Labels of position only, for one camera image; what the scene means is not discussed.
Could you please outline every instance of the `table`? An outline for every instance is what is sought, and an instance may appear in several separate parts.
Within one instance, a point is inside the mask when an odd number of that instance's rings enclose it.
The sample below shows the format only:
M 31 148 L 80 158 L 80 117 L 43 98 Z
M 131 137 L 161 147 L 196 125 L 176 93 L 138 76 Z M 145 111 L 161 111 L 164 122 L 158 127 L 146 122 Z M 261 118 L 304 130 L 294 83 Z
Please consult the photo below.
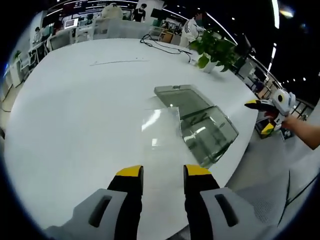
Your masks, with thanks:
M 100 39 L 54 50 L 36 66 L 12 107 L 4 157 L 18 197 L 41 228 L 63 225 L 117 171 L 141 163 L 150 171 L 144 170 L 138 239 L 166 239 L 188 224 L 182 165 L 196 161 L 182 140 L 180 181 L 146 189 L 153 176 L 141 149 L 141 113 L 159 107 L 157 86 L 193 84 L 229 116 L 239 136 L 210 168 L 221 187 L 227 184 L 258 114 L 244 103 L 256 97 L 231 71 L 207 74 L 188 60 L 139 39 Z

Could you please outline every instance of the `black cable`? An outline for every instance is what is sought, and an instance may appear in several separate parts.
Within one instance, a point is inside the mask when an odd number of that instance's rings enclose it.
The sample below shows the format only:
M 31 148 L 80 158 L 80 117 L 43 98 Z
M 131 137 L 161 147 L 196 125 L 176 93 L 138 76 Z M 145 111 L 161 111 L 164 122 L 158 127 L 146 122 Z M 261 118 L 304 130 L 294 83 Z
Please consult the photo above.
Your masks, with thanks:
M 4 110 L 2 107 L 1 107 L 1 110 L 4 111 L 5 113 L 11 113 L 11 111 Z
M 161 49 L 161 48 L 159 48 L 159 47 L 153 46 L 150 42 L 146 42 L 146 41 L 145 41 L 147 38 L 150 38 L 152 41 L 154 41 L 156 44 L 158 44 L 159 46 L 161 46 L 161 47 L 163 47 L 163 48 L 174 49 L 174 50 L 177 50 L 178 52 L 170 52 L 170 51 L 163 50 L 163 49 Z M 165 53 L 168 53 L 168 54 L 179 55 L 179 54 L 181 54 L 181 53 L 185 53 L 185 54 L 187 54 L 188 57 L 189 57 L 189 63 L 191 62 L 191 56 L 190 56 L 190 55 L 192 55 L 191 52 L 184 51 L 184 50 L 181 50 L 181 49 L 178 49 L 178 48 L 175 48 L 175 47 L 170 47 L 170 46 L 161 45 L 161 44 L 159 44 L 156 40 L 154 40 L 154 39 L 151 37 L 150 34 L 144 35 L 144 36 L 140 39 L 140 43 L 145 44 L 145 45 L 147 45 L 148 47 L 151 47 L 151 48 L 159 49 L 159 50 L 164 51 Z

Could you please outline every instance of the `ceiling light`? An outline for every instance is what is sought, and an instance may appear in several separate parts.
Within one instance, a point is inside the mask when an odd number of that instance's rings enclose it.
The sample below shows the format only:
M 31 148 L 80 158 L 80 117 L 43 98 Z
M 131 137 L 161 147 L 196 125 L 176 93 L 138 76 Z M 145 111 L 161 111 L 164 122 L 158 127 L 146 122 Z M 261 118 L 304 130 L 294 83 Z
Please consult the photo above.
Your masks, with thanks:
M 294 17 L 294 14 L 290 11 L 280 10 L 279 11 L 283 16 L 285 16 L 287 19 L 291 19 Z
M 56 10 L 56 11 L 53 11 L 53 12 L 49 13 L 49 14 L 47 15 L 47 17 L 50 16 L 51 14 L 55 14 L 55 13 L 57 13 L 57 12 L 59 12 L 59 11 L 62 11 L 62 9 L 63 9 L 63 8 L 60 8 L 60 9 L 58 9 L 58 10 Z
M 229 37 L 238 45 L 237 41 L 231 36 L 231 34 L 217 21 L 215 20 L 209 13 L 205 12 L 209 18 L 215 21 L 228 35 Z
M 275 55 L 276 55 L 276 48 L 273 47 L 273 50 L 272 50 L 272 55 L 271 55 L 271 58 L 274 59 L 275 58 Z
M 270 62 L 269 67 L 268 67 L 269 72 L 270 72 L 271 67 L 272 67 L 272 62 Z
M 85 9 L 104 8 L 105 6 L 87 6 Z
M 162 8 L 162 10 L 164 10 L 164 11 L 166 11 L 166 12 L 168 12 L 168 13 L 177 15 L 177 16 L 179 16 L 180 18 L 183 18 L 183 19 L 185 19 L 185 20 L 189 20 L 188 18 L 186 18 L 186 17 L 184 17 L 184 16 L 181 16 L 181 15 L 179 15 L 178 13 L 175 13 L 175 12 L 173 12 L 173 11 L 169 11 L 169 10 L 164 9 L 164 8 Z
M 274 15 L 274 26 L 277 29 L 279 29 L 280 16 L 279 16 L 278 0 L 272 0 L 272 8 L 273 8 L 273 15 Z
M 75 3 L 75 2 L 82 2 L 82 1 L 71 1 L 71 2 L 67 2 L 66 4 L 70 4 L 70 3 Z M 125 3 L 133 3 L 133 4 L 137 4 L 137 1 L 127 1 L 127 0 L 116 0 L 117 2 L 125 2 Z M 88 3 L 96 3 L 96 2 L 114 2 L 114 0 L 95 0 L 95 1 L 88 1 Z

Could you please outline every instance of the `white wall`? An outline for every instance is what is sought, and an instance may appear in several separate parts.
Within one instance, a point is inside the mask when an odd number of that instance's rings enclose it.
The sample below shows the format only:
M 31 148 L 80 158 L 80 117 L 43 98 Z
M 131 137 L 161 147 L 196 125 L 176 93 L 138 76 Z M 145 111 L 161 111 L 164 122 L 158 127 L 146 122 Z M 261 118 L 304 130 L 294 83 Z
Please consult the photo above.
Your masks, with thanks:
M 20 52 L 27 52 L 30 49 L 30 25 L 21 33 L 19 39 L 17 40 L 14 49 L 8 59 L 8 63 L 14 62 L 14 55 L 19 50 Z
M 136 5 L 136 8 L 140 8 L 141 4 L 146 4 L 145 9 L 145 22 L 147 24 L 152 24 L 154 20 L 157 20 L 157 18 L 151 17 L 152 11 L 154 9 L 161 10 L 164 6 L 164 1 L 160 0 L 139 0 L 138 4 Z

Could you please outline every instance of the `person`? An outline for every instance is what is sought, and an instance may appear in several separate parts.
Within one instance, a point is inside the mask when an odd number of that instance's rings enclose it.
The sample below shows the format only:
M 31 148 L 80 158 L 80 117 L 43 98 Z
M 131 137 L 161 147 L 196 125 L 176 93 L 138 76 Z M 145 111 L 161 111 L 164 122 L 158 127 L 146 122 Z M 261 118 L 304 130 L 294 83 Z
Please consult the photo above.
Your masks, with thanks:
M 271 113 L 266 115 L 271 118 L 275 117 Z M 293 132 L 312 150 L 315 150 L 320 145 L 320 126 L 311 125 L 306 121 L 288 115 L 283 121 L 282 127 Z
M 102 19 L 123 19 L 121 8 L 115 3 L 106 6 L 101 12 Z
M 202 13 L 201 12 L 196 12 L 193 18 L 189 19 L 186 21 L 182 28 L 182 35 L 181 35 L 181 40 L 180 40 L 180 47 L 188 47 L 190 43 L 194 42 L 197 40 L 199 37 L 200 33 L 204 32 L 205 30 L 198 26 L 197 22 L 202 21 Z
M 33 44 L 38 44 L 38 43 L 41 42 L 41 40 L 42 40 L 42 33 L 41 33 L 41 31 L 40 31 L 40 27 L 37 26 L 37 27 L 35 28 L 35 35 L 34 35 L 34 37 L 33 37 L 32 43 L 33 43 Z
M 133 11 L 132 20 L 136 22 L 145 22 L 146 21 L 146 9 L 147 4 L 141 4 L 140 8 L 137 8 Z

